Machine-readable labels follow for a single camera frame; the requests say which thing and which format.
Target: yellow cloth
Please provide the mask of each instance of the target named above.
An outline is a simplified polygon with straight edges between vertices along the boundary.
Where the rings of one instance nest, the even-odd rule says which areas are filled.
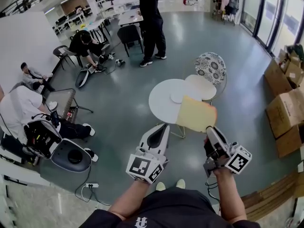
[[[215,125],[217,116],[218,113],[214,106],[196,101],[185,95],[181,102],[176,124],[205,133],[208,126]]]

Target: white partition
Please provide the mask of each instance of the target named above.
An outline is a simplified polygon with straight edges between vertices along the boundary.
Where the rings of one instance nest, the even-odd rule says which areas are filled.
[[[21,81],[22,62],[42,73],[53,71],[58,63],[53,50],[61,43],[43,12],[1,18],[0,28],[0,84],[4,92]]]

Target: ceiling light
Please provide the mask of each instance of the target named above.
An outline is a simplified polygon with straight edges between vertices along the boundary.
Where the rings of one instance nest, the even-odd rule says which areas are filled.
[[[51,8],[49,11],[46,11],[44,14],[49,13],[49,12],[52,11],[53,9],[55,9],[55,7]]]
[[[65,3],[66,1],[68,1],[68,0],[64,0],[64,1],[62,1],[60,4],[63,4],[63,3]]]

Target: person in black clothes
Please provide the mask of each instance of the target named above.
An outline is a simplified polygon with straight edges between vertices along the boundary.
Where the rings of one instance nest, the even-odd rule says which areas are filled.
[[[218,182],[221,215],[200,192],[177,187],[155,191],[145,198],[149,184],[134,181],[109,208],[95,210],[80,228],[259,228],[247,220],[234,177],[226,167],[214,170]]]
[[[108,47],[109,44],[106,42],[99,43],[99,41],[91,38],[91,35],[88,31],[81,30],[73,36],[70,44],[70,51],[86,57],[87,61],[93,67],[97,68],[97,64],[89,55],[88,50],[98,56],[99,62],[102,64],[108,59],[107,56],[103,56],[103,51]]]
[[[33,67],[28,68],[26,63],[21,64],[21,70],[23,71],[23,82],[32,86],[33,90],[37,90],[42,85],[50,92],[55,91],[50,83],[46,81],[48,78],[51,78],[53,74],[43,75]]]
[[[139,0],[140,13],[143,17],[141,27],[143,29],[144,58],[140,63],[145,67],[152,63],[152,55],[155,44],[158,53],[156,58],[166,59],[166,39],[162,31],[163,20],[157,8],[158,0]]]

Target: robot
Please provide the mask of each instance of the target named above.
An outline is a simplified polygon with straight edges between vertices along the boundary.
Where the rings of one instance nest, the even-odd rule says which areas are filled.
[[[237,142],[229,143],[217,127],[207,127],[207,138],[204,148],[206,162],[204,169],[207,177],[221,167],[227,167],[233,173],[240,174],[248,166],[252,159],[242,145]],[[146,132],[136,148],[135,154],[131,154],[126,172],[135,180],[149,184],[155,182],[169,160],[165,151],[169,146],[170,126],[158,125]]]

